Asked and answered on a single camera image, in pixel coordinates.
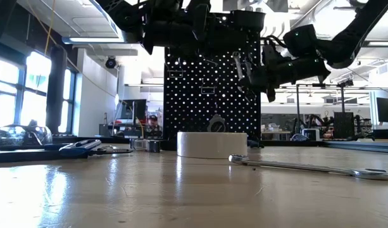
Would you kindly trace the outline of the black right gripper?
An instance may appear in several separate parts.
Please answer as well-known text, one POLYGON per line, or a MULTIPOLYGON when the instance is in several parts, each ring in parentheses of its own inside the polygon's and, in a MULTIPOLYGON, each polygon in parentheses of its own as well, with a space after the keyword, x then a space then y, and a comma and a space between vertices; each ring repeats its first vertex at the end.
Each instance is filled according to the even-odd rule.
MULTIPOLYGON (((266 44, 263 46, 262 62, 266 68, 267 89, 266 95, 269 102, 275 101, 275 89, 278 87, 276 79, 278 65, 281 64, 284 57, 276 50, 274 44, 266 44)), ((253 63, 253 77, 261 77, 263 75, 263 65, 253 63)), ((239 80, 239 90, 242 92, 263 92, 263 86, 253 82, 250 77, 243 77, 239 80)))

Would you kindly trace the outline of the grey round notched knob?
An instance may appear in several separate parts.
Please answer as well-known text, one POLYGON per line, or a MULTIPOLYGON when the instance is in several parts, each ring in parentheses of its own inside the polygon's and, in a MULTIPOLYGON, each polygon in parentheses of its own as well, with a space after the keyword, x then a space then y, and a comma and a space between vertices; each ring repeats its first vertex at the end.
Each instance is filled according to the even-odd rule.
POLYGON ((222 118, 219 114, 214 114, 209 121, 209 124, 207 126, 207 131, 225 132, 226 131, 225 119, 222 118))

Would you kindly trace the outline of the black perforated peg board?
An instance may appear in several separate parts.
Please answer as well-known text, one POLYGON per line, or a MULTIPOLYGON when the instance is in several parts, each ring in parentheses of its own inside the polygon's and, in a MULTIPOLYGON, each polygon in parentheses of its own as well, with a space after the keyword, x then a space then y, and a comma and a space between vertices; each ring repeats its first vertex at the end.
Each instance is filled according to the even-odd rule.
POLYGON ((165 49, 164 138, 177 140, 179 132, 207 132, 210 119, 219 114, 225 119, 225 132, 246 133, 250 145, 259 146, 261 96, 240 92, 232 53, 240 52, 242 73, 246 75, 244 60, 259 63, 261 59, 260 32, 234 28, 230 13, 213 14, 216 23, 205 51, 187 56, 176 49, 165 49), (168 76, 168 67, 177 60, 185 73, 173 79, 168 76), (214 94, 201 94, 203 80, 216 86, 214 94))

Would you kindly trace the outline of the white tape roll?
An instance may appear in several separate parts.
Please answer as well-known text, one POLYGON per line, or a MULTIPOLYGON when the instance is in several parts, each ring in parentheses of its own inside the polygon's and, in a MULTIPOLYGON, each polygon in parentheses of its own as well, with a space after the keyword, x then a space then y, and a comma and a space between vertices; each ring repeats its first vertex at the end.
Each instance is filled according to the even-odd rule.
POLYGON ((227 159, 247 155, 247 134, 232 132, 179 132, 177 155, 187 158, 227 159))

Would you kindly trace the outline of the blue handled pliers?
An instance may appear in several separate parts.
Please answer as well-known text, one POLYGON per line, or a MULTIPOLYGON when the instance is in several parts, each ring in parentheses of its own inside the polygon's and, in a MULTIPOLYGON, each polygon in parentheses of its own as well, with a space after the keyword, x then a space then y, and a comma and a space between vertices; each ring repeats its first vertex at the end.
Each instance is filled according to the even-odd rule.
POLYGON ((96 147, 101 145, 101 141, 99 139, 87 139, 83 141, 79 141, 76 143, 68 144, 59 149, 59 151, 63 152, 84 152, 90 151, 96 147))

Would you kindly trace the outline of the black pole stand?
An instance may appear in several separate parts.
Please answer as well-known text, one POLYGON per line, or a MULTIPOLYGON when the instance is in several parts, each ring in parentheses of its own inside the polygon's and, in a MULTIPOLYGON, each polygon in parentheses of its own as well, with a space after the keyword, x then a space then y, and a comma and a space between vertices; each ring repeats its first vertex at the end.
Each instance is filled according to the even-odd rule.
MULTIPOLYGON (((331 139, 335 139, 333 137, 333 133, 334 133, 334 113, 336 111, 333 112, 333 115, 331 117, 320 118, 314 114, 309 114, 309 121, 308 122, 304 123, 301 120, 300 102, 299 102, 299 88, 301 86, 316 87, 319 89, 336 88, 337 90, 340 90, 340 92, 341 92, 341 111, 338 111, 338 112, 346 112, 345 99, 344 99, 344 89, 346 87, 346 83, 341 83, 341 84, 314 83, 314 84, 297 84, 296 85, 297 118, 296 118, 296 122, 294 124, 293 132, 296 131, 296 127, 297 127, 296 132, 302 134, 304 137, 308 137, 311 141, 322 141, 322 140, 324 140, 324 135, 332 127, 331 139)), ((335 140, 350 140, 353 137, 349 137, 346 139, 335 139, 335 140)))

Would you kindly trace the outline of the short black plastic bin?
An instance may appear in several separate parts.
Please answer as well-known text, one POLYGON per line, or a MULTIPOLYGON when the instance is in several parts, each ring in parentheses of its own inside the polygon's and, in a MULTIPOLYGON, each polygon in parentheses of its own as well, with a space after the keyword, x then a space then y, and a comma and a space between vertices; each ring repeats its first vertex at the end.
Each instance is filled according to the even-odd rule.
POLYGON ((233 10, 230 19, 235 29, 248 29, 261 32, 264 29, 265 13, 257 11, 233 10))

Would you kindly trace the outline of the long ceiling light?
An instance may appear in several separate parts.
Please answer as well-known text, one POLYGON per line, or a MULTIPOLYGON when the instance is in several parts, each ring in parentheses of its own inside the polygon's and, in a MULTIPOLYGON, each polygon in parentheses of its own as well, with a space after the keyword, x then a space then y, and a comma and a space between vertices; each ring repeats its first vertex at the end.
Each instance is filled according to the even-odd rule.
POLYGON ((63 37, 65 44, 112 44, 124 43, 121 38, 115 37, 63 37))

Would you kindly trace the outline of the person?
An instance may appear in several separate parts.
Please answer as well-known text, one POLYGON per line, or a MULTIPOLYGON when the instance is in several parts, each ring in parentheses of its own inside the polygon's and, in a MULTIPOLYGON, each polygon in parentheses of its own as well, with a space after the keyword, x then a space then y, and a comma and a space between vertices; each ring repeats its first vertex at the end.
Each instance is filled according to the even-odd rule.
POLYGON ((147 121, 147 133, 149 137, 160 138, 162 136, 162 130, 156 115, 149 116, 147 121))

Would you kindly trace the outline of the black perforated box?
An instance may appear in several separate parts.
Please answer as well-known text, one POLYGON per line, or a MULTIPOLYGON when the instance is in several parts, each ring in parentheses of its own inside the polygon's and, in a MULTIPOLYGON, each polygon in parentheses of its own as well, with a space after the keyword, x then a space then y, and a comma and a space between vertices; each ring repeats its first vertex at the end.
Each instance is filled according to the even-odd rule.
POLYGON ((333 137, 335 139, 346 139, 353 136, 354 136, 353 112, 335 112, 333 137))

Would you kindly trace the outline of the small clear and black box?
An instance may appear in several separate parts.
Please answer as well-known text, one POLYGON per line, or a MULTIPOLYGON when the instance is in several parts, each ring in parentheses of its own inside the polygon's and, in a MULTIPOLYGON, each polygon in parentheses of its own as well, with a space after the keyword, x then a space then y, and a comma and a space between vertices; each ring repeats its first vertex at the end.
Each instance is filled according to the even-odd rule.
POLYGON ((146 151, 150 153, 159 153, 161 151, 160 142, 149 139, 131 139, 130 149, 136 151, 146 151))

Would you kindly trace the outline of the black computer monitor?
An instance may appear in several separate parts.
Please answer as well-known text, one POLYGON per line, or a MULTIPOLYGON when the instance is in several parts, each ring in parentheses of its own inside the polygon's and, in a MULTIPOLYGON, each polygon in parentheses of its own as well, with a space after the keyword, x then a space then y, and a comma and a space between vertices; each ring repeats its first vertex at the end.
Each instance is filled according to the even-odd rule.
POLYGON ((388 122, 388 98, 377 98, 377 116, 379 122, 388 122))

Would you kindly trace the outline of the blue flat mat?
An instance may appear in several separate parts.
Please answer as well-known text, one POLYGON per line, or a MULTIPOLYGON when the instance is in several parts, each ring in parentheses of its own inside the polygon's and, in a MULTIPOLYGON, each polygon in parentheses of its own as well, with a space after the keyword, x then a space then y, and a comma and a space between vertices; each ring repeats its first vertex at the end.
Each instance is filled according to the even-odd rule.
POLYGON ((388 153, 388 142, 324 141, 323 146, 336 149, 388 153))

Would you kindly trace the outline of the black building column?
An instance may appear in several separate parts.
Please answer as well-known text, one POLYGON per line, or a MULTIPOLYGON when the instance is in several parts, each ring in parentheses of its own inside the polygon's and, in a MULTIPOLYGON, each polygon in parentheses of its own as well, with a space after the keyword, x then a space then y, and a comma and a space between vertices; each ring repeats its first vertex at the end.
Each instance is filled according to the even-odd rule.
POLYGON ((65 70, 67 67, 66 50, 55 45, 51 48, 51 72, 47 87, 46 127, 57 134, 61 125, 65 70))

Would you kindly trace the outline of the clear safety glasses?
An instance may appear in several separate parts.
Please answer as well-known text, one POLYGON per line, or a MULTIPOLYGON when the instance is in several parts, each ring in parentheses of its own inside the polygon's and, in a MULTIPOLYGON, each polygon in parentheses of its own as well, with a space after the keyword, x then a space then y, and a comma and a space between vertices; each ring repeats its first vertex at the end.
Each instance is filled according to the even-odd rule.
POLYGON ((0 146, 41 146, 53 143, 49 128, 32 120, 28 125, 11 124, 0 127, 0 146))

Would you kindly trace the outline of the black aluminium rig frame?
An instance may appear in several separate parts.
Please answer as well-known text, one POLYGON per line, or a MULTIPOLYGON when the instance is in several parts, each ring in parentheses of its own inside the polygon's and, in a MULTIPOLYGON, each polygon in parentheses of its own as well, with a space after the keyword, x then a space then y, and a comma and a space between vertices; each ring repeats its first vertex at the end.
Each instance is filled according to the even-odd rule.
MULTIPOLYGON (((128 144, 130 139, 121 137, 53 137, 53 143, 75 143, 87 139, 99 139, 102 143, 107 144, 128 144)), ((261 141, 261 145, 267 146, 288 146, 288 147, 318 147, 325 146, 322 141, 261 141)), ((162 140, 160 139, 160 148, 162 150, 175 151, 177 149, 177 140, 162 140)))

